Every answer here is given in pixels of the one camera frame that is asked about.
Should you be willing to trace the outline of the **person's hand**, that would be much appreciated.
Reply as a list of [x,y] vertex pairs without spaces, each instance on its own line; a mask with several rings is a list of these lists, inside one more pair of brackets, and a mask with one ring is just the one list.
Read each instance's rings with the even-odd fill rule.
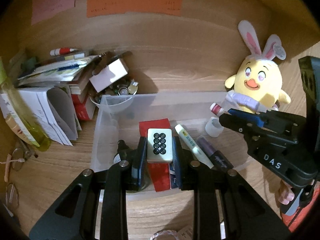
[[280,187],[277,192],[277,200],[280,204],[287,205],[294,199],[295,194],[291,189],[292,186],[288,183],[285,183],[283,180],[280,181]]

